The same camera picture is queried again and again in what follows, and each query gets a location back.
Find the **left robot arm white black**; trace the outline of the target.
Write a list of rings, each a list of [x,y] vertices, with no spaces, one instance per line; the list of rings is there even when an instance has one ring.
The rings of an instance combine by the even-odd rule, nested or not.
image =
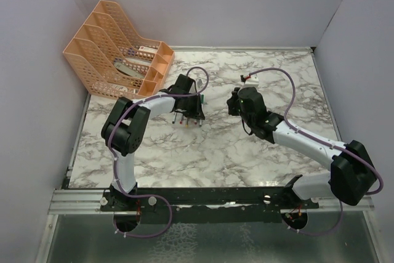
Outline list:
[[[185,121],[201,125],[203,113],[202,84],[186,75],[179,75],[167,89],[144,99],[119,98],[110,112],[101,136],[113,155],[113,180],[110,189],[116,192],[115,203],[130,210],[136,202],[137,181],[134,174],[135,152],[142,143],[149,120],[165,113],[180,114]]]

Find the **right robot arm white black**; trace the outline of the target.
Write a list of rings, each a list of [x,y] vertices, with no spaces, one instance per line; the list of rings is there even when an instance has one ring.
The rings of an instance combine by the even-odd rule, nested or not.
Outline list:
[[[314,176],[293,177],[281,193],[287,207],[297,208],[305,200],[324,197],[336,197],[356,206],[377,180],[372,171],[374,165],[361,142],[330,141],[325,145],[322,137],[307,137],[303,129],[292,129],[284,116],[267,110],[256,88],[234,88],[227,105],[229,115],[240,116],[250,135],[291,148],[328,170]]]

